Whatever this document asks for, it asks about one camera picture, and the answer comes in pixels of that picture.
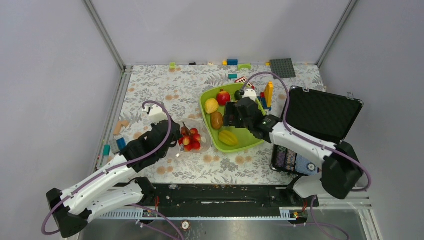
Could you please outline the red strawberry bunch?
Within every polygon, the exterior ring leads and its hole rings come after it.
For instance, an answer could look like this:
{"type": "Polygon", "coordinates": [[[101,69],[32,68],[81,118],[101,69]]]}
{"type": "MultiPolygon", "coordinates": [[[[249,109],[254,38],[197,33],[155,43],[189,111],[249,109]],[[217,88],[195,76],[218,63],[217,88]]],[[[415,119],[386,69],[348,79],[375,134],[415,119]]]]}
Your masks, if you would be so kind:
{"type": "Polygon", "coordinates": [[[182,122],[180,133],[182,134],[182,137],[178,140],[178,144],[184,152],[199,152],[201,150],[202,136],[198,128],[189,128],[184,122],[182,122]]]}

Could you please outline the clear zip top bag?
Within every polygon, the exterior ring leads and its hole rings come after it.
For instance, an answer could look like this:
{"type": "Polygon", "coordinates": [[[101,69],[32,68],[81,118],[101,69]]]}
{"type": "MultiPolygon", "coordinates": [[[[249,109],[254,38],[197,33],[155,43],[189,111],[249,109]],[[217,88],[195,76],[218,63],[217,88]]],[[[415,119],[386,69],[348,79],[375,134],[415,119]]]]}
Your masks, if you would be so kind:
{"type": "Polygon", "coordinates": [[[181,137],[170,147],[166,159],[176,159],[187,154],[203,154],[212,146],[212,138],[201,119],[180,118],[174,120],[180,126],[181,137]]]}

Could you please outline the yellow green starfruit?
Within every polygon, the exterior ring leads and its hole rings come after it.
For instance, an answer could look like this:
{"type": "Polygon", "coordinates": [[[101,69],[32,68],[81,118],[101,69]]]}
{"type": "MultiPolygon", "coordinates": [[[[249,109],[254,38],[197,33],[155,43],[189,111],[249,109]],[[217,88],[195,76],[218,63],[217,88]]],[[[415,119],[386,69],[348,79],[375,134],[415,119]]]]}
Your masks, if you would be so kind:
{"type": "Polygon", "coordinates": [[[218,139],[225,145],[234,147],[239,144],[237,136],[228,130],[222,130],[218,134],[218,139]]]}

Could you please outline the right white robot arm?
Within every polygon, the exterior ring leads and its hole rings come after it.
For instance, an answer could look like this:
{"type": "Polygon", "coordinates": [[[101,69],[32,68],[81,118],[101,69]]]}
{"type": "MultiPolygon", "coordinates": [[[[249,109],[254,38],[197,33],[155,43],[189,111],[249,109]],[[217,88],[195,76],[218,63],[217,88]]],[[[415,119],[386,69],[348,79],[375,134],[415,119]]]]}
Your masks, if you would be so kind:
{"type": "Polygon", "coordinates": [[[341,144],[295,129],[285,118],[264,114],[249,96],[226,103],[223,125],[247,129],[256,139],[293,150],[321,168],[321,172],[301,176],[291,183],[286,198],[293,206],[321,194],[343,200],[355,191],[363,175],[369,175],[358,160],[341,150],[341,144]]]}

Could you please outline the green plastic tray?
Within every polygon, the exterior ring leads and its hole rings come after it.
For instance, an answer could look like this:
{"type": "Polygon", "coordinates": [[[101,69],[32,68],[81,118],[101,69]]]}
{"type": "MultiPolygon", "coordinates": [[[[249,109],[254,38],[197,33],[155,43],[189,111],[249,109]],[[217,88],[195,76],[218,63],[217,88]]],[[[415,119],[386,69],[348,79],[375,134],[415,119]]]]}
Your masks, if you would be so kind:
{"type": "Polygon", "coordinates": [[[233,126],[223,126],[220,129],[213,129],[210,121],[210,116],[208,113],[206,113],[205,110],[205,103],[209,99],[215,99],[216,95],[220,92],[220,90],[224,90],[230,94],[230,96],[233,98],[234,93],[242,88],[244,84],[243,83],[231,83],[226,84],[218,87],[211,88],[209,90],[204,91],[200,97],[199,97],[199,104],[201,106],[201,113],[204,120],[204,123],[206,125],[206,128],[208,130],[208,133],[210,134],[212,138],[213,145],[223,153],[235,153],[244,151],[250,148],[253,148],[255,146],[263,144],[265,141],[261,139],[257,139],[253,136],[252,133],[249,132],[246,128],[235,128],[233,126]],[[219,140],[219,132],[222,130],[229,131],[233,133],[237,140],[238,145],[235,146],[229,146],[219,140]]]}

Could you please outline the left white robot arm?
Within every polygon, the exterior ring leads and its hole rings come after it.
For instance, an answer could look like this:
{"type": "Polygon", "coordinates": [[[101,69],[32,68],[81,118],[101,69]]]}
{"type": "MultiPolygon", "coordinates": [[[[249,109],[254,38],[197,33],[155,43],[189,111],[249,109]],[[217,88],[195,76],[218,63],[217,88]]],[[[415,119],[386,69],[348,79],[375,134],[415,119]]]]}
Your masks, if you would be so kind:
{"type": "Polygon", "coordinates": [[[41,232],[60,234],[69,238],[80,233],[97,217],[120,207],[141,203],[144,206],[155,200],[155,188],[146,177],[139,177],[124,189],[110,189],[145,168],[164,159],[182,137],[180,126],[166,108],[156,102],[142,104],[150,118],[151,130],[130,141],[105,166],[69,188],[52,188],[46,193],[50,211],[44,219],[41,232]]]}

